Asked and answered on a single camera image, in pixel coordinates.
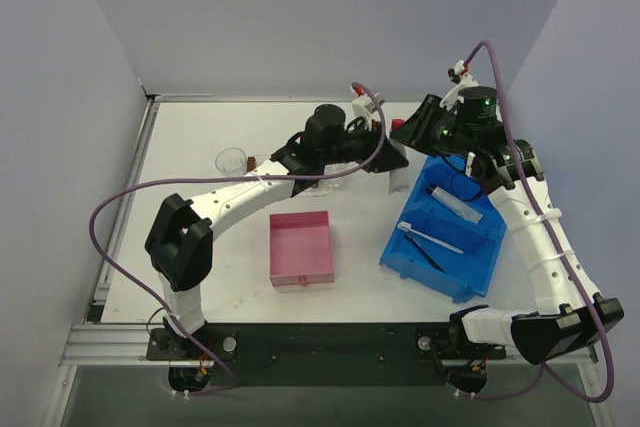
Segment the clear plastic cup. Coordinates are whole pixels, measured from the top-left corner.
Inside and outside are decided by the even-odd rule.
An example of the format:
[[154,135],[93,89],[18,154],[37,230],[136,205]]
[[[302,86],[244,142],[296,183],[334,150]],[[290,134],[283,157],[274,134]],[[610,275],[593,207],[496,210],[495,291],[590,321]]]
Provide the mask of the clear plastic cup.
[[[336,176],[337,174],[341,174],[348,169],[349,169],[349,165],[347,163],[331,164],[325,167],[324,175]],[[323,186],[326,188],[338,189],[343,183],[343,178],[336,176],[335,178],[325,179],[322,181],[322,183],[323,183]]]
[[247,173],[247,156],[240,148],[226,148],[217,155],[215,166],[223,176],[243,176]]

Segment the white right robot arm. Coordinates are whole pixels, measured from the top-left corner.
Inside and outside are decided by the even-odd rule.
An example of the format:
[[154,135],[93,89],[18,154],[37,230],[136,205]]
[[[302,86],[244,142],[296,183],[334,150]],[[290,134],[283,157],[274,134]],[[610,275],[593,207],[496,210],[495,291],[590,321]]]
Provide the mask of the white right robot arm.
[[624,311],[618,299],[602,295],[581,266],[533,147],[513,139],[497,107],[492,87],[463,88],[450,107],[429,94],[391,137],[417,152],[458,156],[468,164],[524,260],[536,309],[477,307],[455,319],[467,342],[514,347],[537,365],[603,343]]

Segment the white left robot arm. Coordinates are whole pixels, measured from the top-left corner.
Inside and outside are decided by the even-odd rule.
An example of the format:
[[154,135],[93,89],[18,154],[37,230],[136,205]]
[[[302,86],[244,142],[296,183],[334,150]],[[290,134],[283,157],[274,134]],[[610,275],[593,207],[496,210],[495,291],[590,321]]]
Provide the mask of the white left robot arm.
[[381,123],[363,117],[348,122],[340,107],[323,104],[302,131],[237,183],[189,199],[172,194],[163,200],[144,248],[161,280],[169,307],[163,326],[179,356],[193,358],[204,349],[200,285],[213,266],[214,241],[253,213],[307,190],[327,166],[352,162],[367,173],[409,164]]

